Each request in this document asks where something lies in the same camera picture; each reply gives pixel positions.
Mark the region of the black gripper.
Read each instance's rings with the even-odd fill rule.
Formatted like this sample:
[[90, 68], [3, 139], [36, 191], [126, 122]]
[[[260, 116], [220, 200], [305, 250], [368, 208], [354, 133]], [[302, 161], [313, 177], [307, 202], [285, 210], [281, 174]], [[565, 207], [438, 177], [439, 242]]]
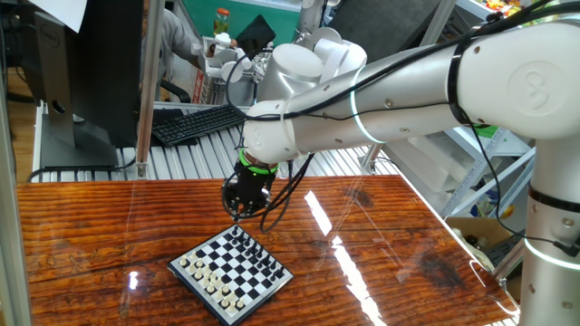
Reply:
[[222, 184], [222, 206], [231, 216], [254, 216], [262, 212], [270, 203], [275, 179], [273, 169], [236, 163], [234, 173]]

